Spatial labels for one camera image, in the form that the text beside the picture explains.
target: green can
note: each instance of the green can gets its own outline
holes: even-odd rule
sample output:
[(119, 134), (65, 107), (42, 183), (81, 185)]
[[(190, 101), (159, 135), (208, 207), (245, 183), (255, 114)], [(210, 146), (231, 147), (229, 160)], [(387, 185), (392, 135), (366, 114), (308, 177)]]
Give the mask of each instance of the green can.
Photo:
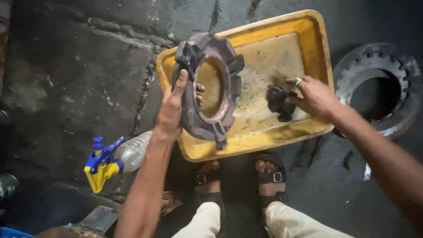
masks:
[(13, 196), (18, 185), (19, 181), (15, 176), (9, 173), (0, 174), (0, 200)]

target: black sandal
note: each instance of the black sandal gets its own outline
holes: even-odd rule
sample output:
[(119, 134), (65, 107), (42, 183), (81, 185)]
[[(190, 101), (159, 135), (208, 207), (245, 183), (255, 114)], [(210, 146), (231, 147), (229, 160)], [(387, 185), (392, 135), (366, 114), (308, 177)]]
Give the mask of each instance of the black sandal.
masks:
[[(275, 165), (274, 160), (275, 156), (272, 154), (260, 154), (257, 156), (257, 160), (262, 160), (264, 162), (271, 162)], [(278, 171), (273, 173), (258, 173), (258, 184), (265, 183), (283, 183), (286, 181), (286, 171), (282, 166), (276, 166)], [(276, 192), (274, 196), (260, 196), (261, 197), (261, 206), (262, 208), (267, 208), (272, 202), (283, 202), (286, 204), (288, 197), (285, 192)]]
[[(220, 168), (211, 170), (209, 173), (202, 173), (195, 175), (195, 186), (204, 185), (214, 181), (220, 180)], [(195, 194), (195, 205), (199, 207), (205, 202), (214, 202), (220, 208), (220, 223), (225, 219), (225, 206), (222, 200), (222, 192), (209, 193), (209, 194)]]

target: metal gear ring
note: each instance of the metal gear ring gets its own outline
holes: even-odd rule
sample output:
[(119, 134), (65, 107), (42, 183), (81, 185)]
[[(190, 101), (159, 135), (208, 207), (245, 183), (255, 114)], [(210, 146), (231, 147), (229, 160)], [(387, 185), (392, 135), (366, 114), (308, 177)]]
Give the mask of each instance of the metal gear ring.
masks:
[(374, 43), (351, 51), (333, 71), (337, 80), (335, 94), (345, 105), (350, 104), (354, 91), (364, 81), (392, 75), (398, 79), (401, 95), (390, 113), (381, 120), (371, 121), (383, 136), (391, 138), (405, 132), (420, 110), (423, 85), (416, 60), (399, 52), (394, 45)]
[[(211, 118), (203, 115), (196, 100), (197, 75), (207, 59), (216, 61), (223, 77), (223, 99), (218, 112)], [(235, 100), (241, 94), (241, 77), (237, 74), (244, 68), (244, 57), (236, 55), (227, 39), (211, 33), (200, 33), (182, 41), (175, 55), (172, 90), (181, 69), (188, 71), (189, 80), (182, 97), (181, 124), (193, 137), (216, 141), (216, 149), (226, 146), (226, 132), (232, 127)]]

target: ring on finger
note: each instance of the ring on finger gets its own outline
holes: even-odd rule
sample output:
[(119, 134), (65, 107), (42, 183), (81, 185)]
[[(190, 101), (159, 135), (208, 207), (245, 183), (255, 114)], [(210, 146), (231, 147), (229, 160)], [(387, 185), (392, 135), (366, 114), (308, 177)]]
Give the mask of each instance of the ring on finger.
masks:
[(297, 86), (301, 81), (302, 81), (302, 79), (300, 79), (299, 77), (298, 78), (295, 78), (293, 80), (293, 82), (295, 83), (295, 86)]

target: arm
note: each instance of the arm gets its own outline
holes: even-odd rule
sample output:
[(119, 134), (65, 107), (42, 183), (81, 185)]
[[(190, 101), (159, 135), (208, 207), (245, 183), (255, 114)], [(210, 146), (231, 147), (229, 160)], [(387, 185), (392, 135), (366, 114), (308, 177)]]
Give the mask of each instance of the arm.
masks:
[(170, 153), (181, 135), (181, 98), (187, 86), (188, 72), (182, 70), (174, 91), (163, 95), (157, 124), (146, 155), (119, 214), (116, 238), (152, 237), (159, 221), (163, 187)]
[(385, 194), (423, 233), (423, 166), (389, 141), (354, 109), (342, 105), (322, 82), (307, 76), (298, 88), (304, 99), (289, 98), (312, 116), (333, 123), (357, 147)]

